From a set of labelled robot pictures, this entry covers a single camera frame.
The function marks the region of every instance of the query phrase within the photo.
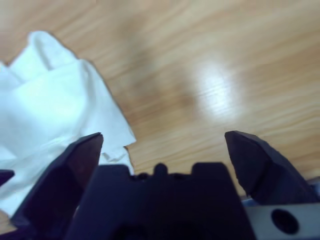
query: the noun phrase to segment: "white tissue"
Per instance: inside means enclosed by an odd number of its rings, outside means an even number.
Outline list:
[[[0,209],[14,214],[46,167],[78,138],[96,132],[99,164],[124,164],[136,141],[94,66],[47,32],[32,32],[10,66],[0,64],[0,169],[15,176],[0,187]]]

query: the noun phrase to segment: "wood grain surface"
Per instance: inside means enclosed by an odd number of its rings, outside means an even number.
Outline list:
[[[0,0],[0,57],[51,32],[93,62],[137,142],[137,173],[223,162],[258,135],[320,176],[320,0]],[[236,185],[239,194],[243,194]]]

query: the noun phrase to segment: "black plastic part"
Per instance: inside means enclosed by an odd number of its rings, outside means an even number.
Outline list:
[[[293,165],[266,141],[240,131],[226,132],[225,140],[239,184],[257,203],[319,202]]]
[[[100,133],[82,137],[49,165],[11,218],[18,231],[10,239],[20,239],[19,232],[34,240],[63,238],[98,165],[102,143]]]
[[[197,163],[192,174],[131,177],[98,166],[65,240],[254,240],[227,168]]]
[[[14,175],[15,172],[12,170],[0,170],[0,186],[5,184]]]

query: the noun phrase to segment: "white cloth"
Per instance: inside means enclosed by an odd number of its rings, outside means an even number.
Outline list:
[[[15,176],[0,187],[12,215],[46,167],[78,138],[101,132],[99,164],[134,170],[124,146],[136,141],[103,79],[53,36],[32,32],[10,66],[0,63],[0,169]]]

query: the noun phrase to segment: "crumpled white fabric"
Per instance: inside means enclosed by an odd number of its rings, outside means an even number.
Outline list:
[[[47,166],[82,136],[101,132],[99,164],[124,164],[130,126],[88,61],[53,36],[32,32],[9,65],[0,63],[0,169],[15,176],[0,187],[0,209],[13,215]]]

